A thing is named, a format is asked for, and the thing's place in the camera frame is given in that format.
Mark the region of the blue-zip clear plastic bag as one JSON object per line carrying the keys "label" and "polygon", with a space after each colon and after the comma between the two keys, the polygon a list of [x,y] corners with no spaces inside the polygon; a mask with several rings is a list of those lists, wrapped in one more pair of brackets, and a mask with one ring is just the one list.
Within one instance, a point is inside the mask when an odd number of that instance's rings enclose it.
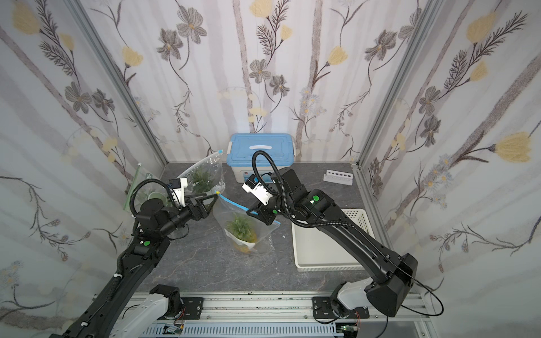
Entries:
{"label": "blue-zip clear plastic bag", "polygon": [[218,195],[212,213],[228,241],[239,252],[267,254],[273,249],[271,233],[280,227],[278,221],[266,225],[248,215],[246,207],[225,198],[222,194]]}

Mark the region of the yellow toy pineapple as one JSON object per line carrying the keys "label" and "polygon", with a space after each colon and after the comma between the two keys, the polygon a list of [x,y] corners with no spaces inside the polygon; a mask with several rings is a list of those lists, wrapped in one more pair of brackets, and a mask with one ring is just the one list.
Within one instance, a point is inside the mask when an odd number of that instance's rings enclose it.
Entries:
{"label": "yellow toy pineapple", "polygon": [[248,216],[234,214],[233,219],[227,222],[225,230],[237,250],[245,254],[252,252],[257,242],[257,234]]}

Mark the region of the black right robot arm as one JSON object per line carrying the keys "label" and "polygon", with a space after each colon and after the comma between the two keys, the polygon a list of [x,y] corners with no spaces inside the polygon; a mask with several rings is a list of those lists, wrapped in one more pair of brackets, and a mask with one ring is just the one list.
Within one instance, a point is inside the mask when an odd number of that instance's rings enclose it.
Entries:
{"label": "black right robot arm", "polygon": [[308,191],[294,170],[284,168],[271,179],[277,188],[275,194],[255,175],[245,181],[243,190],[257,199],[247,215],[266,225],[281,215],[301,228],[317,229],[361,264],[372,281],[338,286],[331,296],[336,314],[345,315],[368,302],[383,315],[394,318],[414,286],[418,261],[409,253],[400,255],[378,242],[322,190]]}

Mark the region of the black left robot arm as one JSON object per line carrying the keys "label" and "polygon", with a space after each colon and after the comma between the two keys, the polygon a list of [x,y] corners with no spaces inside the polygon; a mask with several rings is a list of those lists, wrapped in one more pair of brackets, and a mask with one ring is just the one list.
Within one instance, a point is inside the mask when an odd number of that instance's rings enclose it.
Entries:
{"label": "black left robot arm", "polygon": [[207,218],[217,194],[190,197],[180,208],[160,199],[145,201],[135,216],[133,240],[119,255],[116,272],[87,310],[63,333],[52,337],[108,337],[123,309],[163,258],[169,235],[189,221]]}

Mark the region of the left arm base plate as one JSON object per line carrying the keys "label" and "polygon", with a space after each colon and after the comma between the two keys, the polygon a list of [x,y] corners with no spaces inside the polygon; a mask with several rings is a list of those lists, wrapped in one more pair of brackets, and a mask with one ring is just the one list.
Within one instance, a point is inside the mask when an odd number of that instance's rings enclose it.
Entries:
{"label": "left arm base plate", "polygon": [[159,320],[199,320],[204,308],[203,297],[173,297],[166,313]]}

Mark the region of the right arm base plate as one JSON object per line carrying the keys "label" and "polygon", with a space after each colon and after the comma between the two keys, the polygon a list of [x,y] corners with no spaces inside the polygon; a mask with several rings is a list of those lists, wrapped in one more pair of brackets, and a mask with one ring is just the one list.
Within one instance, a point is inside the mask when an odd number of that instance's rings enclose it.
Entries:
{"label": "right arm base plate", "polygon": [[370,318],[369,308],[362,306],[349,310],[339,310],[338,305],[333,305],[330,297],[312,297],[311,308],[313,318],[317,321],[333,321],[345,319],[368,319]]}

